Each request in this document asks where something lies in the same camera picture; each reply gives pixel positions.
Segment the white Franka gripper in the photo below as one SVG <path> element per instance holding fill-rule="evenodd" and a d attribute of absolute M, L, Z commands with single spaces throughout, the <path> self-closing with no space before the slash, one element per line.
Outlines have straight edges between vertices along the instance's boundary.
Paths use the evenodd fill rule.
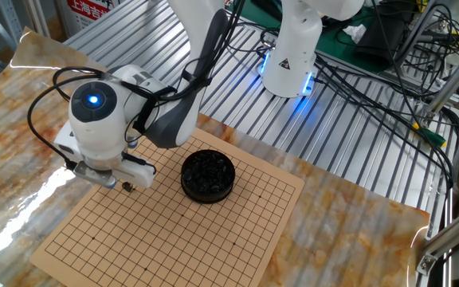
<path fill-rule="evenodd" d="M 109 189 L 116 185 L 119 179 L 123 189 L 136 190 L 138 187 L 149 187 L 155 177 L 154 167 L 146 160 L 127 153 L 127 148 L 117 157 L 109 160 L 95 160 L 83 155 L 74 137 L 73 130 L 67 122 L 53 141 L 55 147 L 64 152 L 76 166 L 73 173 L 92 183 L 97 183 Z"/>

